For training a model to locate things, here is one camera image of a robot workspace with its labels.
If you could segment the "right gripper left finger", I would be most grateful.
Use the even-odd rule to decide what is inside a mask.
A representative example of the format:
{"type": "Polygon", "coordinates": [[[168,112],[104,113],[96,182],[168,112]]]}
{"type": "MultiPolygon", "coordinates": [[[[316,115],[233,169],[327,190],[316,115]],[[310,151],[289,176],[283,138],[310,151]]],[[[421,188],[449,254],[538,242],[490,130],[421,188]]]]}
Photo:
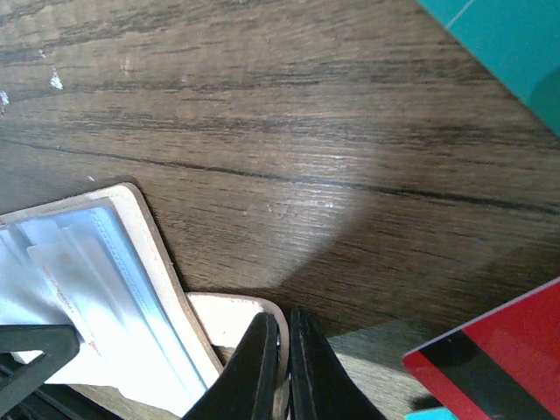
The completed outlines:
{"type": "Polygon", "coordinates": [[[277,335],[273,315],[255,315],[218,380],[184,419],[271,419],[277,387],[277,335]]]}

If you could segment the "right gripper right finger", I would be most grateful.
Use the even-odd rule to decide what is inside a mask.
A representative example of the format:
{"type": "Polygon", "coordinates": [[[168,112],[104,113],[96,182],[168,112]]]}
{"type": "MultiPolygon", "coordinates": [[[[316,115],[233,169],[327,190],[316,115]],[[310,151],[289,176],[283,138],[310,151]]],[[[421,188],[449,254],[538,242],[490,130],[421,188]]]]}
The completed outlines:
{"type": "Polygon", "coordinates": [[[290,413],[293,419],[383,419],[342,367],[312,316],[290,314],[290,413]]]}

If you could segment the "white card red pattern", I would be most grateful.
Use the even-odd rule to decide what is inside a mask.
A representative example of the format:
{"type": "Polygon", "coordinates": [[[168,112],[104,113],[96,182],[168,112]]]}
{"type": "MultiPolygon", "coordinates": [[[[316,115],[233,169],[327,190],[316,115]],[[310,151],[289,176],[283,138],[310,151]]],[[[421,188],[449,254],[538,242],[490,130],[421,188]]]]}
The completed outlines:
{"type": "Polygon", "coordinates": [[[81,285],[81,281],[85,279],[75,253],[61,242],[31,245],[26,251],[81,337],[94,353],[102,358],[95,335],[81,308],[81,291],[75,289],[75,286],[81,285]]]}

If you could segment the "beige card holder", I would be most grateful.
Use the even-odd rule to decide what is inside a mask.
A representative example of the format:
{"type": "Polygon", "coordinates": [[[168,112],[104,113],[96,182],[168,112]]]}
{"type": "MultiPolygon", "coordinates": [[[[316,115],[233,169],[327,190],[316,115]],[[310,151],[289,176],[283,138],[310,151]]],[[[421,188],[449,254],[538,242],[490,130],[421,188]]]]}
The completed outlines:
{"type": "Polygon", "coordinates": [[[279,307],[234,294],[186,292],[143,195],[121,183],[1,217],[1,322],[48,334],[74,330],[77,354],[57,357],[42,344],[6,346],[18,367],[45,372],[32,383],[111,387],[124,397],[182,416],[223,370],[216,347],[236,349],[254,316],[278,326],[278,372],[271,419],[288,411],[289,333],[279,307]],[[85,279],[81,308],[102,353],[97,356],[27,254],[61,242],[85,279]]]}

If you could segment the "red card black stripe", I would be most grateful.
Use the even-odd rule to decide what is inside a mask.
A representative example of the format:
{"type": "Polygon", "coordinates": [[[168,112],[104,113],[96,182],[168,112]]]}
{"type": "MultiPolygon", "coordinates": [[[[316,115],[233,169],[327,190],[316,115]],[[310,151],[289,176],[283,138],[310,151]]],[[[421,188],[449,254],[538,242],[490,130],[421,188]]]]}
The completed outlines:
{"type": "Polygon", "coordinates": [[[402,363],[457,419],[557,419],[559,281],[414,348],[402,363]]]}

